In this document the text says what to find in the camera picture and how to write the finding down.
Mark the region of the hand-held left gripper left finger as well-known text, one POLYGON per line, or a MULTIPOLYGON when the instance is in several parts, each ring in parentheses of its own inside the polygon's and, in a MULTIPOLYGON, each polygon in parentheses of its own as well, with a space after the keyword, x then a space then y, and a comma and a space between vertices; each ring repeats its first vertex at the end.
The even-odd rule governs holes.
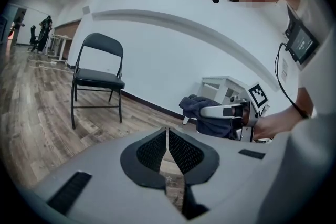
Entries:
POLYGON ((160 174, 166 129, 88 147, 22 195, 47 224, 185 224, 160 174))

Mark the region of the dark blue cloth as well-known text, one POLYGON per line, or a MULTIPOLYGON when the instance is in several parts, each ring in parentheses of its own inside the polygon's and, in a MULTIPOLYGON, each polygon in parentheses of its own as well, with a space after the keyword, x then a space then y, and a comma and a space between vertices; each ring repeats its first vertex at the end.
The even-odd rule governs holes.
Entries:
POLYGON ((184 97, 179 103, 179 107, 183 110, 185 117, 197 119, 196 129, 198 132, 209 136, 233 140, 234 135, 232 133, 232 123, 230 120, 204 118, 200 114, 200 110, 204 107, 220 105, 220 103, 212 99, 194 94, 184 97))

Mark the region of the black chest device with screen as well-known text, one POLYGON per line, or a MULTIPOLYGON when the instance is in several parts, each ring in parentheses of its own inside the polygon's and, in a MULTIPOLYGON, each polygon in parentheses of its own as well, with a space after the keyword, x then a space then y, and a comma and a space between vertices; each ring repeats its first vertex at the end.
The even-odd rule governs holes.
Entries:
POLYGON ((313 34, 299 21, 291 20, 285 34, 288 38, 286 49, 299 64, 303 64, 319 46, 313 34))

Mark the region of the person's beige shirt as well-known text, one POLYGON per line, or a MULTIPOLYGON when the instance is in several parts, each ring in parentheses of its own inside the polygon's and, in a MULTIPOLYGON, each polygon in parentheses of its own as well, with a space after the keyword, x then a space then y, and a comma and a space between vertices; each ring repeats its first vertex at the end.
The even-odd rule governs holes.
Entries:
POLYGON ((327 0, 284 0, 291 14, 317 40, 298 64, 299 88, 304 88, 314 107, 313 115, 336 113, 336 18, 327 0))

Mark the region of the white desk with legs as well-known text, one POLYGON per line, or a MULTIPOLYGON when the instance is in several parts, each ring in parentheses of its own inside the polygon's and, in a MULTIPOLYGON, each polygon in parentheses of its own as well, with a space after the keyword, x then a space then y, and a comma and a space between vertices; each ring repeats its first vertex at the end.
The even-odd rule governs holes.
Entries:
POLYGON ((65 46, 66 46, 66 42, 67 41, 72 41, 73 39, 66 36, 66 35, 51 35, 48 37, 47 42, 46 42, 46 46, 45 46, 45 56, 47 56, 48 58, 52 58, 53 62, 64 62, 66 63, 67 60, 63 60, 63 55, 64 55, 64 50, 65 50, 65 46), (57 54, 58 49, 54 49, 54 54, 51 55, 49 54, 49 50, 51 49, 52 45, 58 42, 58 45, 61 45, 60 47, 60 53, 57 54))

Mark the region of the person's right forearm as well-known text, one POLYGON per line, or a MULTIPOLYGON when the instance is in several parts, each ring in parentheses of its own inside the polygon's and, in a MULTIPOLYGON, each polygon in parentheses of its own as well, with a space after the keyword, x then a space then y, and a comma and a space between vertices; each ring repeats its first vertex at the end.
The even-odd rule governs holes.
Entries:
POLYGON ((254 140, 274 138, 277 134, 291 131, 304 118, 294 108, 260 117, 254 126, 254 140))

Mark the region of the black folding chair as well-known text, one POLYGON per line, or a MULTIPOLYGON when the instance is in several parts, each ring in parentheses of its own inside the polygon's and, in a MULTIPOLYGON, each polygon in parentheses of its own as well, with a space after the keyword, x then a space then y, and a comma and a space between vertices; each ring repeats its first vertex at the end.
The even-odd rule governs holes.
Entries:
POLYGON ((70 97, 70 114, 71 114, 71 127, 76 128, 75 124, 75 109, 100 109, 101 106, 75 106, 77 101, 77 91, 97 91, 109 92, 109 100, 111 101, 112 94, 118 93, 118 105, 107 105, 106 108, 119 109, 119 121, 122 123, 122 109, 121 109, 121 91, 125 87, 122 81, 122 64, 123 64, 123 47, 115 39, 100 33, 92 33, 88 35, 80 48, 79 55, 76 60, 75 69, 73 71, 73 78, 71 84, 71 97, 70 97), (87 68, 79 67, 80 58, 84 47, 96 49, 120 58, 120 65, 116 74, 107 73, 103 71, 96 71, 87 68))

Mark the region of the black office chair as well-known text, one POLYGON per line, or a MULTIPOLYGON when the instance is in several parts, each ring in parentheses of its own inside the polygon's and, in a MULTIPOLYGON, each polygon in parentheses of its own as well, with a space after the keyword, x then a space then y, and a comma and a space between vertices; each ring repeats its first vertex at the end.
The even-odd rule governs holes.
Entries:
POLYGON ((35 29, 36 29, 35 25, 32 25, 30 28, 30 41, 29 41, 30 47, 27 49, 27 51, 29 52, 33 52, 35 49, 37 49, 39 44, 39 37, 35 35, 35 29))

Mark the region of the white table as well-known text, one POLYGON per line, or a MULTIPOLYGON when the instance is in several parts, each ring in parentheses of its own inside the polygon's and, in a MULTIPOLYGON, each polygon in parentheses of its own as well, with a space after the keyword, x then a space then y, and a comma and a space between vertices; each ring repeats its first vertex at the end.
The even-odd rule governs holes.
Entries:
POLYGON ((214 101, 221 105, 230 105, 230 98, 232 96, 238 95, 251 85, 244 84, 230 76, 203 77, 197 95, 202 93, 204 87, 209 87, 216 91, 214 101))

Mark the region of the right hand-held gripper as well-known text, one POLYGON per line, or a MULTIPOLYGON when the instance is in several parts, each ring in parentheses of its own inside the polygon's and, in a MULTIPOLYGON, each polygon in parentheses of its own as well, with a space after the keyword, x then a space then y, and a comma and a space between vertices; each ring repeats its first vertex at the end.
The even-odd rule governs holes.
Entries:
POLYGON ((234 139, 252 142, 254 126, 268 106, 269 99, 261 85, 256 82, 238 95, 230 98, 230 105, 207 106, 200 109, 200 116, 210 119, 233 119, 234 139))

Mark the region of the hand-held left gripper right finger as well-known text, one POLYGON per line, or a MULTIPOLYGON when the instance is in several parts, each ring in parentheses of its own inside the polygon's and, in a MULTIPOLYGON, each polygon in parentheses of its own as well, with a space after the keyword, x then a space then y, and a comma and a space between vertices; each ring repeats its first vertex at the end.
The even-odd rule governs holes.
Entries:
POLYGON ((268 146, 168 131, 169 151, 184 177, 181 211, 172 206, 167 220, 259 220, 268 188, 257 175, 268 146))

